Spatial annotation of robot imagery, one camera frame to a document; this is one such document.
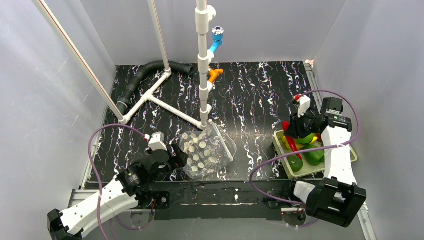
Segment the fake red chili pepper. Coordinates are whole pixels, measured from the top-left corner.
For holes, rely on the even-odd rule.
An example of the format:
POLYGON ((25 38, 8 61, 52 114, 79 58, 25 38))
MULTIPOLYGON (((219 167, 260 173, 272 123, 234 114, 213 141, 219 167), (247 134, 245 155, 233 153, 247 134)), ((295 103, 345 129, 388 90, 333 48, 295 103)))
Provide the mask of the fake red chili pepper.
MULTIPOLYGON (((289 121, 284 121, 283 123, 282 123, 282 128, 283 128, 283 130, 284 130, 284 125, 288 125, 288 124, 292 124, 292 123, 290 123, 289 121)), ((289 137, 289 136, 286 136, 286 139, 288 140, 288 142, 290 143, 290 144, 293 144, 293 148, 296 148, 296 144, 294 143, 294 138, 291 138, 291 137, 289 137)))

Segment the fake green apple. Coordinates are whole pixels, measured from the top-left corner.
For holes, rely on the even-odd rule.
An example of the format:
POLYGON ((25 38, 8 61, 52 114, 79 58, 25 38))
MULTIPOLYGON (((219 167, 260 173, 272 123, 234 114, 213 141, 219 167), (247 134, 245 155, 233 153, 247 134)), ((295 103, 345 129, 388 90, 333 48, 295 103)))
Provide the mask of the fake green apple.
POLYGON ((316 136, 316 134, 311 133, 304 138, 298 138, 298 139, 295 139, 294 141, 299 145, 308 145, 308 144, 315 143, 317 140, 318 140, 318 137, 316 136))

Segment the yellow fake banana bunch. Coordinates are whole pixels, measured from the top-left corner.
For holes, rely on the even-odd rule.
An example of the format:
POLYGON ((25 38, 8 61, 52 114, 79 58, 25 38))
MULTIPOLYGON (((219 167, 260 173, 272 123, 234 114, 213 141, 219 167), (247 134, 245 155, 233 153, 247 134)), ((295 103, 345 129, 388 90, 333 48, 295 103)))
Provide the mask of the yellow fake banana bunch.
POLYGON ((314 144, 314 143, 312 143, 312 144, 305 144, 305 145, 302 145, 302 144, 297 144, 295 141, 294 141, 294 143, 295 143, 295 148, 293 148, 293 144, 291 144, 291 143, 289 143, 289 141, 287 140, 287 138, 286 138, 286 136, 283 136, 282 137, 282 142, 285 144, 285 146, 288 148, 288 149, 291 149, 293 152, 295 151, 295 150, 301 150, 301 149, 303 149, 306 145, 312 145, 312 144, 314 144))

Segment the clear polka dot zip bag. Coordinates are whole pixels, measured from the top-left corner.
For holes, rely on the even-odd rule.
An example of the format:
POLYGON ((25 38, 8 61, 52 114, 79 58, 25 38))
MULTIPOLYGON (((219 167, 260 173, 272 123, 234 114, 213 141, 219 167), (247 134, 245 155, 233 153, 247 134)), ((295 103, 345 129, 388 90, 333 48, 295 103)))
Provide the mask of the clear polka dot zip bag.
POLYGON ((183 171, 192 180, 220 172, 234 161, 237 153, 233 139, 211 120, 204 130, 184 132, 178 147, 187 156, 183 171))

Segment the fake green pepper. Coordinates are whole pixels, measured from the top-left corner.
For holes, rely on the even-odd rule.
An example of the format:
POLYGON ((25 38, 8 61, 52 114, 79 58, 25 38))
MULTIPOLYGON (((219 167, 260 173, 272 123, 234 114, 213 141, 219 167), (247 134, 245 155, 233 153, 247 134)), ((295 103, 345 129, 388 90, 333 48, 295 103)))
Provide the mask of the fake green pepper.
POLYGON ((314 150, 303 153, 306 162, 313 167, 320 165, 325 162, 325 151, 324 150, 314 150))

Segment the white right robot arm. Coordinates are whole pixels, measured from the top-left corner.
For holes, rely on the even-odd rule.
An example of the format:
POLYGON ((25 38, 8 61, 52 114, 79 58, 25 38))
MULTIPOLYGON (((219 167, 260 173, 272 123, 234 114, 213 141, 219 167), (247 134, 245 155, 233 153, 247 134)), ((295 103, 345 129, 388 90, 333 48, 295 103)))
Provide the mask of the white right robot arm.
POLYGON ((294 143, 311 134, 320 134, 322 147, 303 148, 300 154, 324 151, 324 177, 314 185, 297 180, 293 194, 305 204, 308 216, 341 227, 348 227, 367 198, 358 186, 352 170, 351 141, 353 125, 343 116, 343 100, 326 97, 320 111, 311 107, 311 99, 297 95, 293 99, 297 111, 284 127, 287 141, 294 143))

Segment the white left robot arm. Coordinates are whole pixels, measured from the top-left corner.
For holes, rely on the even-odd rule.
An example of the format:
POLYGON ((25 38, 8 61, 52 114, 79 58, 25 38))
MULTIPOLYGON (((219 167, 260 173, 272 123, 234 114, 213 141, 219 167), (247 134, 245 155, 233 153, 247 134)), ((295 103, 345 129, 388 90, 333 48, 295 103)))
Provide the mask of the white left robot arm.
POLYGON ((91 231, 122 212, 134 208, 156 210, 169 208, 171 195, 154 190, 159 182, 174 170, 183 168, 189 150, 173 144, 175 154, 167 149, 150 151, 117 174, 106 186, 76 205, 47 214, 47 229, 53 240, 82 240, 91 231))

